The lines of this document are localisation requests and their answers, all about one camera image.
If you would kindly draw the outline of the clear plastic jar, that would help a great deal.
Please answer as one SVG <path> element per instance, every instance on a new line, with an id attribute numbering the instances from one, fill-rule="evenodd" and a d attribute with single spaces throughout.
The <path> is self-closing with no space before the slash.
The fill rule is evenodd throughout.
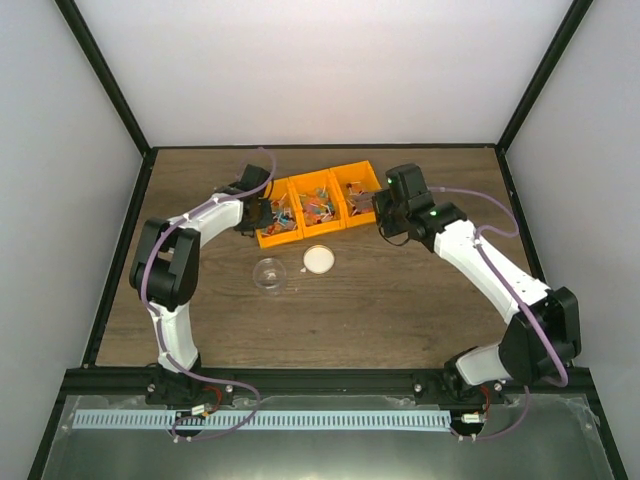
<path id="1" fill-rule="evenodd" d="M 261 293 L 279 295 L 286 289 L 286 269 L 278 259 L 265 258 L 260 260 L 253 268 L 252 277 L 255 286 Z"/>

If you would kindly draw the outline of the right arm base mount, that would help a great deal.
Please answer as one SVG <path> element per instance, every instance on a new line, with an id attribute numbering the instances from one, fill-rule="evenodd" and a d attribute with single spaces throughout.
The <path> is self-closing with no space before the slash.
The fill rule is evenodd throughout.
<path id="1" fill-rule="evenodd" d="M 453 367 L 414 368 L 410 370 L 414 399 L 419 405 L 480 407 L 492 400 L 506 380 L 489 380 L 479 385 L 462 381 Z"/>

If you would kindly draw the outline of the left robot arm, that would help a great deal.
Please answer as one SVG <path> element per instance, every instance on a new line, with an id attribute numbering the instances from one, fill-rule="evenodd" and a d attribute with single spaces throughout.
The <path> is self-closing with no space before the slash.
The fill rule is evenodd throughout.
<path id="1" fill-rule="evenodd" d="M 265 194 L 273 177 L 272 171 L 249 164 L 239 180 L 215 190 L 204 203 L 143 224 L 129 283 L 151 317 L 158 363 L 174 373 L 168 388 L 181 403 L 194 403 L 204 392 L 203 377 L 192 371 L 200 354 L 190 320 L 201 249 L 227 230 L 255 231 L 269 225 L 272 213 Z"/>

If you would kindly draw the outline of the brown plastic scoop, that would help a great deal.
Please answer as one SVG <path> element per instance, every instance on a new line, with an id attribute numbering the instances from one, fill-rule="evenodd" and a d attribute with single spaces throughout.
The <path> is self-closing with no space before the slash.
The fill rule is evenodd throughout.
<path id="1" fill-rule="evenodd" d="M 373 196 L 374 194 L 371 192 L 350 195 L 347 201 L 351 206 L 351 216 L 372 213 L 374 211 Z"/>

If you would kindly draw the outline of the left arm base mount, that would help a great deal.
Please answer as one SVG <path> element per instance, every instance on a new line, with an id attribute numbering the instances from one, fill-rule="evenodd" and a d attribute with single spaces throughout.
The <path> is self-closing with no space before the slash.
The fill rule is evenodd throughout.
<path id="1" fill-rule="evenodd" d="M 193 407 L 210 403 L 230 405 L 233 393 L 224 386 L 208 384 L 181 373 L 161 369 L 149 381 L 145 396 L 148 405 Z"/>

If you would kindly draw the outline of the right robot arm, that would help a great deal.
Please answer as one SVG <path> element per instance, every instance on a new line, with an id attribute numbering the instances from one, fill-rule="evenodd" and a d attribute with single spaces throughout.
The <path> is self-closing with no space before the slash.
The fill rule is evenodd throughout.
<path id="1" fill-rule="evenodd" d="M 566 287 L 552 289 L 520 269 L 451 202 L 436 203 L 421 169 L 405 164 L 388 170 L 387 186 L 373 195 L 379 233 L 385 240 L 404 234 L 462 273 L 504 320 L 503 338 L 472 347 L 445 364 L 444 389 L 458 403 L 480 386 L 514 380 L 564 388 L 568 365 L 581 352 L 579 306 Z"/>

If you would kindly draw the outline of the orange bin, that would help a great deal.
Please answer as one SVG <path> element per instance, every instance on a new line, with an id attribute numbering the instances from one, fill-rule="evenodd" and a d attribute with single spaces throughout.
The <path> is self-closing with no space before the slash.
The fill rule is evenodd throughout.
<path id="1" fill-rule="evenodd" d="M 330 171 L 333 173 L 339 190 L 344 197 L 347 210 L 346 227 L 355 228 L 374 223 L 376 220 L 374 211 L 368 214 L 351 216 L 351 206 L 347 201 L 350 195 L 360 192 L 371 192 L 374 194 L 381 189 L 371 163 L 364 160 L 332 167 Z"/>
<path id="2" fill-rule="evenodd" d="M 261 249 L 292 243 L 303 238 L 294 195 L 287 178 L 277 179 L 267 189 L 272 223 L 256 232 Z"/>
<path id="3" fill-rule="evenodd" d="M 329 169 L 289 178 L 292 200 L 304 238 L 338 232 L 346 228 L 347 210 L 337 179 Z"/>

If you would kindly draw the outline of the gold jar lid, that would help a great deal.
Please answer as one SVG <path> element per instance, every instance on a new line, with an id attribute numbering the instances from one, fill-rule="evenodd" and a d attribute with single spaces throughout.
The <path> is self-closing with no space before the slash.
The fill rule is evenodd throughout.
<path id="1" fill-rule="evenodd" d="M 314 245 L 304 252 L 302 261 L 307 272 L 322 275 L 333 268 L 335 254 L 327 246 Z"/>

